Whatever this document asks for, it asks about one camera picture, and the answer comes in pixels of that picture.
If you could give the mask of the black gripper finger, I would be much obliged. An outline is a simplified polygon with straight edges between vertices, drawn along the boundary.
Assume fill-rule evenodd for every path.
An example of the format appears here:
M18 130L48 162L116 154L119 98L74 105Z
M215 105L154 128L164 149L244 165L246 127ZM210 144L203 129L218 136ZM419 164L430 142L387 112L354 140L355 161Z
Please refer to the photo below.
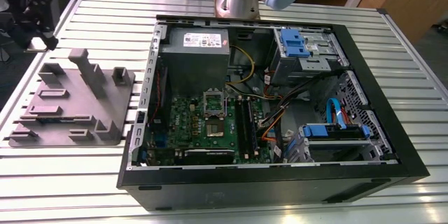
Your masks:
M31 26L31 22L20 17L16 20L16 42L22 48L28 48L31 41L35 37L34 27Z
M55 29L59 23L59 0L35 0L40 38L48 50L55 50L59 40Z

